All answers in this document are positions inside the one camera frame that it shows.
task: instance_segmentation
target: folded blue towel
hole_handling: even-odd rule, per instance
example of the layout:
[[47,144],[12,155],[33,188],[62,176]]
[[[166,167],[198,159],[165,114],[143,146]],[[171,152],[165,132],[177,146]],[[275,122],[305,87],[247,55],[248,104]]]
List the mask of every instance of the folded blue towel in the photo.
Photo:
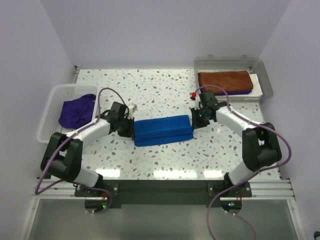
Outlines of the folded blue towel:
[[134,144],[137,147],[187,141],[194,138],[189,116],[171,116],[134,122]]

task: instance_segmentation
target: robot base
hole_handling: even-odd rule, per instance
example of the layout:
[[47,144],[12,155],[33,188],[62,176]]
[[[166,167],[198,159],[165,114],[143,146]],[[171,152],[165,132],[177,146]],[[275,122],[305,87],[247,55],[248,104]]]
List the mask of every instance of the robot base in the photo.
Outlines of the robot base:
[[[223,180],[103,180],[103,185],[112,195],[111,208],[121,208],[123,204],[146,205],[205,205],[223,189]],[[221,197],[252,197],[250,184],[222,195]],[[100,191],[80,187],[75,190],[75,197],[102,197]],[[86,200],[86,209],[102,207],[102,200]],[[215,201],[214,208],[221,207]]]

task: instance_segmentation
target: speckled tabletop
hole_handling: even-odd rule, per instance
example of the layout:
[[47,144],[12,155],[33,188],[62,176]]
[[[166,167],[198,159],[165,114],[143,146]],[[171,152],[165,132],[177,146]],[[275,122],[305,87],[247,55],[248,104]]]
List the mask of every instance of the speckled tabletop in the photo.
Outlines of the speckled tabletop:
[[[77,83],[115,89],[126,104],[136,104],[135,120],[189,115],[196,88],[192,69],[82,69]],[[102,110],[113,93],[101,96]],[[231,102],[235,110],[263,122],[258,102]],[[116,133],[98,139],[83,150],[82,165],[104,179],[223,179],[242,161],[242,139],[228,127],[212,122],[194,131],[194,139],[164,145],[135,147],[132,139]],[[277,169],[257,175],[256,180],[280,179]]]

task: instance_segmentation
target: wire basket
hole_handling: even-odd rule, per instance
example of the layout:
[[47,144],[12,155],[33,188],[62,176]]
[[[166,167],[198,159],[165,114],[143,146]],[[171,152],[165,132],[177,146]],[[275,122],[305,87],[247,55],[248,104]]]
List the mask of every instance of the wire basket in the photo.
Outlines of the wire basket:
[[98,87],[88,84],[62,84],[52,89],[46,103],[41,123],[36,135],[39,143],[47,144],[55,132],[67,133],[71,130],[59,124],[60,115],[64,102],[78,99],[86,94],[95,94],[95,104],[92,120],[96,117],[98,107]]

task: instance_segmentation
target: white wall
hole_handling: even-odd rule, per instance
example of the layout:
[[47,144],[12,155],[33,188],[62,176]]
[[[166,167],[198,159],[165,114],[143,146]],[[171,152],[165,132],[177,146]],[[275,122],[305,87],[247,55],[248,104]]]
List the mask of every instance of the white wall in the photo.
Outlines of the white wall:
[[292,146],[281,172],[292,181],[308,239],[320,231],[319,13],[318,0],[292,0],[260,56],[274,91],[263,110]]
[[44,153],[42,111],[74,68],[39,0],[2,0],[0,35],[0,238],[16,240]]
[[41,0],[74,65],[193,67],[258,57],[290,0]]

